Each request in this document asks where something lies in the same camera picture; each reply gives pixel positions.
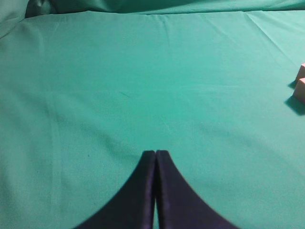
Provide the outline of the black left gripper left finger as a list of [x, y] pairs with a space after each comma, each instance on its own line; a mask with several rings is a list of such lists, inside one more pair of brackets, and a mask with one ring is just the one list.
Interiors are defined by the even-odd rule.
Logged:
[[113, 198], [77, 229], [152, 229], [156, 154], [144, 151], [135, 170]]

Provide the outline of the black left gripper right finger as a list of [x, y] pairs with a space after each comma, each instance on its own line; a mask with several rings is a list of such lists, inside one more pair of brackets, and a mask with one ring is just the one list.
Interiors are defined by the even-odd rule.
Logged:
[[156, 152], [155, 198], [161, 229], [234, 229], [191, 188], [166, 150]]

